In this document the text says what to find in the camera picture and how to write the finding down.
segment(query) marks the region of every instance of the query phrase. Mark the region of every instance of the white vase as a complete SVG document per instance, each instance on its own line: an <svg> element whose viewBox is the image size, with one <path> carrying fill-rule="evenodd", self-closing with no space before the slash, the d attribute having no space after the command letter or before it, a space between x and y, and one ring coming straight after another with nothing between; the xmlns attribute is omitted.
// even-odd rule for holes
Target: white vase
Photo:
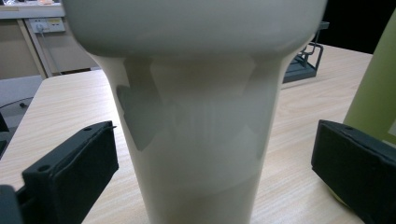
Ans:
<svg viewBox="0 0 396 224"><path fill-rule="evenodd" d="M283 75L325 0L67 0L151 223L249 223Z"/></svg>

